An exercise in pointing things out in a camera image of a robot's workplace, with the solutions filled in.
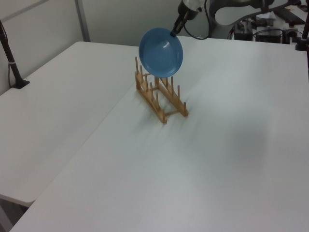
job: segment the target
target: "wooden peg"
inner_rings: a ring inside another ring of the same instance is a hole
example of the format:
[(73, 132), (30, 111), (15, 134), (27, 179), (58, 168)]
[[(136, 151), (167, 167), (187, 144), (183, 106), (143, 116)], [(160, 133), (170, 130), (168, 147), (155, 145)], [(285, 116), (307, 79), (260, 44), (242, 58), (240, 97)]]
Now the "wooden peg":
[(142, 84), (144, 82), (142, 65), (140, 65), (140, 73), (141, 73), (141, 84)]
[(177, 86), (177, 96), (178, 100), (180, 100), (180, 86)]
[(173, 96), (174, 95), (174, 80), (173, 80), (172, 76), (170, 77), (170, 82), (171, 82), (171, 85), (172, 85), (172, 96)]
[(159, 86), (160, 85), (160, 80), (159, 80), (159, 77), (154, 77), (154, 83), (155, 83), (155, 86)]
[(150, 82), (150, 91), (151, 91), (151, 101), (154, 100), (154, 90), (153, 90), (153, 83)]
[(148, 92), (148, 79), (147, 79), (147, 76), (145, 76), (145, 83), (146, 83), (146, 92)]
[(155, 93), (155, 101), (156, 101), (157, 109), (159, 109), (159, 97), (158, 97), (158, 93)]
[(139, 73), (139, 65), (137, 63), (137, 57), (135, 57), (136, 74)]

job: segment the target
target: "equipment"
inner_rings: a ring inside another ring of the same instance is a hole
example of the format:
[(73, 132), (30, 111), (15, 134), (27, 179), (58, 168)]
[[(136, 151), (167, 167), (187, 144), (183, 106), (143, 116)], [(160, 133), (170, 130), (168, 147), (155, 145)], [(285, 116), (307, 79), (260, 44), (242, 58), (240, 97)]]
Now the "equipment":
[(8, 38), (6, 36), (5, 33), (5, 29), (0, 21), (0, 40), (4, 49), (4, 52), (6, 54), (6, 57), (9, 61), (9, 65), (11, 66), (12, 72), (15, 76), (15, 85), (12, 86), (12, 88), (18, 88), (21, 89), (24, 86), (26, 86), (27, 84), (29, 84), (29, 81), (23, 80), (19, 74), (17, 65), (15, 63), (13, 54), (11, 52), (11, 49), (9, 47), (9, 42), (8, 42)]
[[(242, 19), (264, 14), (294, 2), (295, 0), (210, 0), (209, 12), (211, 18), (218, 24), (231, 25)], [(176, 36), (187, 20), (194, 19), (203, 7), (206, 7), (206, 0), (182, 0), (178, 6), (179, 16), (170, 33), (171, 36)]]
[(297, 17), (295, 14), (290, 12), (289, 10), (282, 8), (274, 11), (275, 15), (279, 16), (283, 20), (285, 20), (290, 27), (294, 27), (294, 25), (305, 24), (305, 21), (301, 18)]

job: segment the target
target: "gray robot arm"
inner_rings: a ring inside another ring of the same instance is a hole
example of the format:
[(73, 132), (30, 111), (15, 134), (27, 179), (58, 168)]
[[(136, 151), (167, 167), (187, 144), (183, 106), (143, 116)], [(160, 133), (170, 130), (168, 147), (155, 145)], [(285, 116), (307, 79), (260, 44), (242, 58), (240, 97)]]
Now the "gray robot arm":
[[(210, 0), (210, 16), (218, 24), (231, 25), (254, 15), (264, 14), (278, 7), (291, 5), (295, 0)], [(206, 5), (204, 0), (182, 0), (178, 6), (179, 16), (171, 31), (176, 36), (187, 20), (194, 19)]]

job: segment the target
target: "black cable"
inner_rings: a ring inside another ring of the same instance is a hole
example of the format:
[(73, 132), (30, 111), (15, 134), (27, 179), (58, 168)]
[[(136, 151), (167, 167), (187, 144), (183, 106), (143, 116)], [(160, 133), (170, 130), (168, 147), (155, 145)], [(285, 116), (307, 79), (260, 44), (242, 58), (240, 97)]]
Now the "black cable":
[(256, 33), (254, 33), (252, 36), (255, 36), (255, 35), (260, 34), (260, 33), (263, 33), (263, 32), (272, 31), (272, 30), (279, 30), (279, 31), (283, 32), (282, 29), (273, 28), (273, 29), (266, 29), (266, 30), (258, 31), (258, 32), (256, 32)]
[(205, 2), (204, 2), (204, 10), (205, 10), (206, 18), (207, 18), (207, 21), (208, 21), (208, 36), (206, 36), (205, 38), (196, 37), (196, 36), (192, 35), (192, 34), (187, 30), (187, 28), (185, 27), (185, 25), (183, 26), (184, 30), (188, 33), (188, 35), (190, 35), (191, 37), (193, 37), (193, 38), (195, 38), (195, 39), (197, 39), (197, 40), (205, 40), (205, 39), (207, 39), (207, 38), (211, 38), (211, 21), (210, 21), (210, 19), (209, 19), (208, 13), (207, 13), (206, 3), (207, 3), (207, 0), (205, 0)]
[(1, 24), (1, 28), (2, 28), (2, 30), (3, 30), (3, 32), (4, 32), (4, 35), (5, 35), (6, 40), (8, 41), (8, 36), (7, 36), (6, 31), (5, 31), (5, 29), (4, 29), (4, 27), (3, 27), (2, 24)]
[(9, 86), (10, 86), (10, 88), (12, 88), (12, 86), (11, 86), (11, 81), (10, 81), (10, 64), (9, 64), (9, 74), (8, 74), (8, 79), (9, 79)]
[[(4, 27), (3, 27), (2, 24), (1, 24), (1, 28), (2, 28), (2, 30), (3, 30), (3, 32), (4, 32), (4, 35), (5, 35), (6, 40), (9, 41), (9, 40), (8, 40), (8, 36), (7, 36), (7, 34), (6, 34), (6, 31), (5, 31), (5, 29), (4, 29)], [(12, 86), (11, 86), (11, 80), (10, 80), (10, 63), (8, 63), (8, 69), (9, 69), (9, 71), (8, 71), (9, 86), (10, 86), (10, 88), (12, 88)]]

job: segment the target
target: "blue plate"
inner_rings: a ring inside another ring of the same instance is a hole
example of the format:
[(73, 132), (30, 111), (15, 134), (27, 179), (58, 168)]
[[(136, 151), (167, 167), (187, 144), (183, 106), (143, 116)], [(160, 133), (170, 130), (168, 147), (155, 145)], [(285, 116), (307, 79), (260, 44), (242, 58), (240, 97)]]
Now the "blue plate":
[(146, 32), (139, 45), (140, 61), (144, 68), (157, 77), (174, 75), (183, 62), (183, 47), (177, 37), (166, 28)]

